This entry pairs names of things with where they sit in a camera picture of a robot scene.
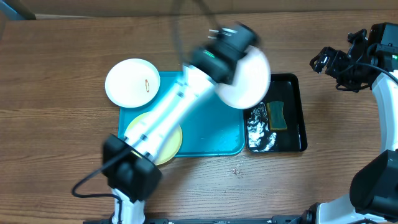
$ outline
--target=yellow sponge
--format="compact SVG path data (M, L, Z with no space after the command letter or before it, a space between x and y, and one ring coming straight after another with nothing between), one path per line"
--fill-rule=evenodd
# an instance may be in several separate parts
M284 102L273 101L267 103L267 113L271 131L283 131L287 129L284 118Z

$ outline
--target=wooden tabletop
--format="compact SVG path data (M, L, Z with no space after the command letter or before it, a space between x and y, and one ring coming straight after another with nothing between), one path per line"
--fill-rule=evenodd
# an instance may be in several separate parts
M377 105L369 90L335 90L308 65L324 46L348 50L347 33L398 11L286 12L217 17L262 38L273 73L294 73L308 138L304 153L178 158L147 202L150 217L254 218L301 214L347 194L355 173L379 154ZM143 58L179 70L169 17L7 22L0 41L0 221L81 223L108 218L109 198L80 199L73 185L101 164L119 108L104 92L109 69ZM206 40L203 16L180 19L184 49ZM81 192L109 192L99 175Z

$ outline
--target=pale yellow bowl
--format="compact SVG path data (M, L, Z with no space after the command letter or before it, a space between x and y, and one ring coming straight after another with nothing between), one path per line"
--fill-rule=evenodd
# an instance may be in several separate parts
M131 123L127 127L127 130L131 129L134 125L138 123L138 121L145 118L145 116L147 116L149 113L150 112L146 112L134 118L134 120L131 121ZM168 140L166 140L166 143L163 145L163 148L160 151L160 155L155 161L155 165L158 166L171 160L176 155L176 153L178 153L178 150L181 147L181 143L182 143L182 129L181 126L178 126L175 129L175 131L170 135Z

